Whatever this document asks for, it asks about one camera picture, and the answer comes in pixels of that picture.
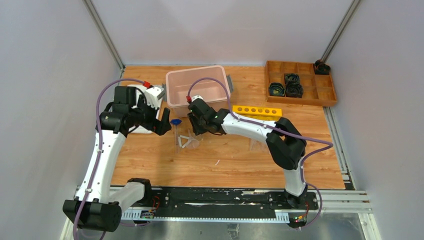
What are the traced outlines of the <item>clear glass funnel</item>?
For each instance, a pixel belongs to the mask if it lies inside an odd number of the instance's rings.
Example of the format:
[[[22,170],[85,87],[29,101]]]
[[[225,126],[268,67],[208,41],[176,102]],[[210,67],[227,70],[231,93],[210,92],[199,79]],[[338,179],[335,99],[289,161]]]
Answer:
[[[196,149],[196,148],[198,148],[200,146],[199,137],[196,136],[193,133],[193,131],[190,130],[190,129],[188,130],[188,137],[189,137],[189,139],[187,141],[186,148],[188,148],[188,149]]]

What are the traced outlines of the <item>pink plastic storage bin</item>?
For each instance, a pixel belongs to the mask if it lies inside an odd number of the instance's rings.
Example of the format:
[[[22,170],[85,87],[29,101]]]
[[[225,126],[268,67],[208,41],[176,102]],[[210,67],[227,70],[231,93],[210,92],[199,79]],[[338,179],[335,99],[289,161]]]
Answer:
[[[227,109],[231,96],[225,69],[221,65],[169,71],[165,76],[167,104],[178,118],[189,113],[187,96],[201,96],[215,111]]]

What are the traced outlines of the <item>yellow test tube rack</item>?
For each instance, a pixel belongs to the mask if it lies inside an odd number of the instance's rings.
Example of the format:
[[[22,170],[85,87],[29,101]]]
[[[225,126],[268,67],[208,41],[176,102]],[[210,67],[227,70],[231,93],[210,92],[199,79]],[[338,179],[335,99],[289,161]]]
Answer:
[[[235,114],[263,121],[278,121],[283,116],[281,108],[233,105]]]

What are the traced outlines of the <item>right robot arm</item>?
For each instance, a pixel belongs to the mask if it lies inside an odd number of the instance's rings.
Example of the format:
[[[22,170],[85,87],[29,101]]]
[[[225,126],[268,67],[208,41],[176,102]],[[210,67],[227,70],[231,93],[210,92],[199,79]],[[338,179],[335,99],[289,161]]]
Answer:
[[[266,144],[274,163],[283,169],[286,204],[298,209],[305,203],[307,185],[301,162],[307,143],[287,118],[267,121],[242,116],[225,108],[215,111],[200,97],[189,97],[188,103],[187,116],[195,135],[238,135]]]

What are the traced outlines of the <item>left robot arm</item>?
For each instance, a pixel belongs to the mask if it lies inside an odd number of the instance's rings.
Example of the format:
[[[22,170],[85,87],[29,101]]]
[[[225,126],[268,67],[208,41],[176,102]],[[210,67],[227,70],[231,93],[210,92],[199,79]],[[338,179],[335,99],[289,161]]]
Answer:
[[[62,206],[64,214],[79,229],[114,232],[122,214],[133,204],[149,206],[153,201],[150,180],[131,178],[110,194],[118,155],[130,132],[138,127],[164,135],[171,130],[170,110],[158,119],[165,91],[160,86],[136,84],[117,86],[114,100],[103,112],[97,111],[93,153],[83,182],[71,200]]]

